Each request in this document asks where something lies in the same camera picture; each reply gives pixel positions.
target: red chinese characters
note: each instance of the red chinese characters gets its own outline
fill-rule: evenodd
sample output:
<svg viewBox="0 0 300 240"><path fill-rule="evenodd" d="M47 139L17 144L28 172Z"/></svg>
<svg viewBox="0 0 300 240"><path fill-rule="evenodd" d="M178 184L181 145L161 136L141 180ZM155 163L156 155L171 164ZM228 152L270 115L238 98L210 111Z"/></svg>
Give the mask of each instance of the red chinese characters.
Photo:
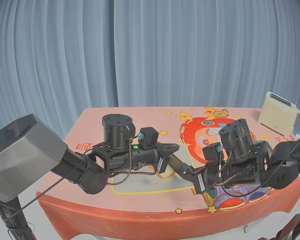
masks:
<svg viewBox="0 0 300 240"><path fill-rule="evenodd" d="M90 150L93 147L93 143L78 143L77 147L75 148L75 150Z"/></svg>
<svg viewBox="0 0 300 240"><path fill-rule="evenodd" d="M276 139L279 143L282 142L280 137L276 137L275 139Z"/></svg>

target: logo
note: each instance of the logo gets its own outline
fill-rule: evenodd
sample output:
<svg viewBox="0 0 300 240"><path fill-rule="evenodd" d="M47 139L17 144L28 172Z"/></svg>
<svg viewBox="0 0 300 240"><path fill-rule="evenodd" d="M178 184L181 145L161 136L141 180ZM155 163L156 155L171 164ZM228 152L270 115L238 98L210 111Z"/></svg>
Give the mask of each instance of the logo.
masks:
<svg viewBox="0 0 300 240"><path fill-rule="evenodd" d="M93 147L93 143L78 143L77 147L75 148L75 150L90 150Z"/></svg>
<svg viewBox="0 0 300 240"><path fill-rule="evenodd" d="M210 125L214 125L214 122L212 121L203 121L201 122L202 125L206 125L206 126L210 126Z"/></svg>

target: yellow outline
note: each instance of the yellow outline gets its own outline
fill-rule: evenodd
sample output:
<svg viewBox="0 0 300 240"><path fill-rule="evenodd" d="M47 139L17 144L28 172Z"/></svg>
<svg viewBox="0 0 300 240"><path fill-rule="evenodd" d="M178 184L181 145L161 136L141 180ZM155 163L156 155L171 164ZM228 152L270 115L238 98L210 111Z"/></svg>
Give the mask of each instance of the yellow outline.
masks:
<svg viewBox="0 0 300 240"><path fill-rule="evenodd" d="M190 158L190 162L192 163L192 166L195 167L192 157L190 155L190 152L188 151L188 147L183 144L183 143L178 143L178 145L183 145L185 146L186 150L187 150L187 154ZM167 190L157 190L157 191L150 191L150 192L137 192L137 193L118 193L113 189L113 185L111 186L112 192L117 194L117 195L141 195L141 194L153 194L153 193L168 193L168 192L175 192L175 191L180 191L180 190L187 190L187 189L192 189L194 186L190 186L190 187L181 187L181 188L173 188L173 189L167 189Z"/></svg>

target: label sticker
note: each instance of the label sticker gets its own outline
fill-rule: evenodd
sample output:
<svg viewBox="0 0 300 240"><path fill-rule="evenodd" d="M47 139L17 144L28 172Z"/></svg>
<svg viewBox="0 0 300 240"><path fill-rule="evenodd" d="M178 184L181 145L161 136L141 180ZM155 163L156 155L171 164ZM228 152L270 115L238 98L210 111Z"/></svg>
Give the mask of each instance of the label sticker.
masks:
<svg viewBox="0 0 300 240"><path fill-rule="evenodd" d="M203 192L205 190L205 187L204 187L204 183L203 183L203 180L202 180L201 173L198 174L198 181L199 181L199 184L200 184L201 191Z"/></svg>
<svg viewBox="0 0 300 240"><path fill-rule="evenodd" d="M157 166L157 171L159 172L159 170L161 169L161 165L163 164L163 159L160 158L159 162L158 162L158 166Z"/></svg>
<svg viewBox="0 0 300 240"><path fill-rule="evenodd" d="M210 126L210 125L214 125L215 123L212 121L203 121L201 122L202 125L206 125L206 126Z"/></svg>

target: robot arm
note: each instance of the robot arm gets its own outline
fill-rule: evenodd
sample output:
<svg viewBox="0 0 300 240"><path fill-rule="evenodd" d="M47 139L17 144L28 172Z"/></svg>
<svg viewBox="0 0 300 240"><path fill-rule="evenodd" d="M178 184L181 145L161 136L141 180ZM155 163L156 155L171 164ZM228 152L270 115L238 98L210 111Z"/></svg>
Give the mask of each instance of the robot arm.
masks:
<svg viewBox="0 0 300 240"><path fill-rule="evenodd" d="M36 239L18 195L47 172L77 184L87 194L97 194L105 188L108 178L126 170L130 173L152 165L155 172L163 173L169 155L179 149L178 144L157 142L158 132L152 127L142 128L139 144L132 145L132 139L137 137L135 126L125 115L106 115L102 124L104 141L94 145L90 154L70 150L33 114L0 130L0 215L15 239ZM104 162L104 168L97 164L96 157Z"/></svg>
<svg viewBox="0 0 300 240"><path fill-rule="evenodd" d="M245 119L223 127L219 135L229 159L224 160L221 143L213 143L203 148L206 165L196 169L186 166L182 174L194 184L196 193L207 192L215 198L215 186L224 191L238 185L282 189L298 177L300 140L281 142L273 150L267 141L253 142Z"/></svg>

